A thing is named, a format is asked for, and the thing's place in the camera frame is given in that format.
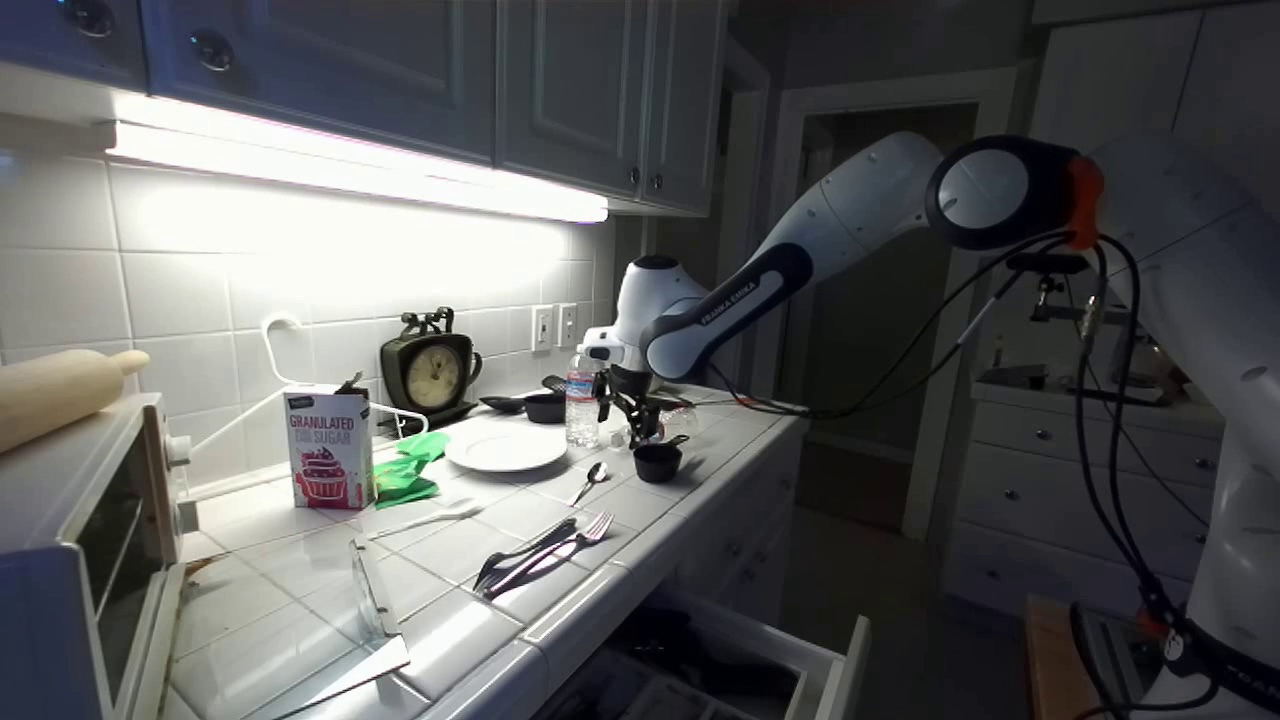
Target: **tiled backsplash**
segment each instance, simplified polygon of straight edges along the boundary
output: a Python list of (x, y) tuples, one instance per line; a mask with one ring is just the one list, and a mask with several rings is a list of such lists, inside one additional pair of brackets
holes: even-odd
[[(206, 435), (280, 368), (337, 385), (362, 372), (384, 401), (374, 349), (401, 311), (454, 307), (483, 353), (483, 386), (529, 386), (567, 354), (529, 354), (529, 303), (578, 303), (611, 318), (633, 249), (611, 224), (537, 224), (415, 204), (103, 162), (87, 128), (0, 115), (0, 362), (57, 349), (144, 349), (144, 386), (169, 432)], [(196, 480), (283, 459), (280, 404), (206, 443)]]

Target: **under-cabinet light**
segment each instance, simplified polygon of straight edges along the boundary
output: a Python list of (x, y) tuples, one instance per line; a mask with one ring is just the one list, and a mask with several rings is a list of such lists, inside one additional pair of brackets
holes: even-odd
[(103, 151), (119, 159), (505, 215), (606, 218), (597, 190), (374, 141), (149, 96), (116, 96), (111, 115)]

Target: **open drawer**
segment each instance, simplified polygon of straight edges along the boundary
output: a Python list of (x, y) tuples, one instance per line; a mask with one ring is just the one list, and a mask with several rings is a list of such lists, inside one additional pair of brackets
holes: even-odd
[(539, 717), (843, 720), (859, 693), (869, 628), (857, 620), (840, 654), (659, 589)]

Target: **plate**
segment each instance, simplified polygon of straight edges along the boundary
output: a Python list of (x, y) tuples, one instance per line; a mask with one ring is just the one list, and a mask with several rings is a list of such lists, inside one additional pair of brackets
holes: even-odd
[(533, 472), (567, 450), (564, 426), (483, 426), (442, 443), (442, 459), (466, 472)]

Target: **bowl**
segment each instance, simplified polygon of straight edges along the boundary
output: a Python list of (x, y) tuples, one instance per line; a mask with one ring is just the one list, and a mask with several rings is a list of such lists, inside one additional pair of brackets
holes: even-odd
[(524, 417), (533, 423), (564, 423), (564, 397), (560, 391), (524, 397)]
[(673, 482), (679, 477), (679, 443), (635, 443), (635, 477), (642, 482)]

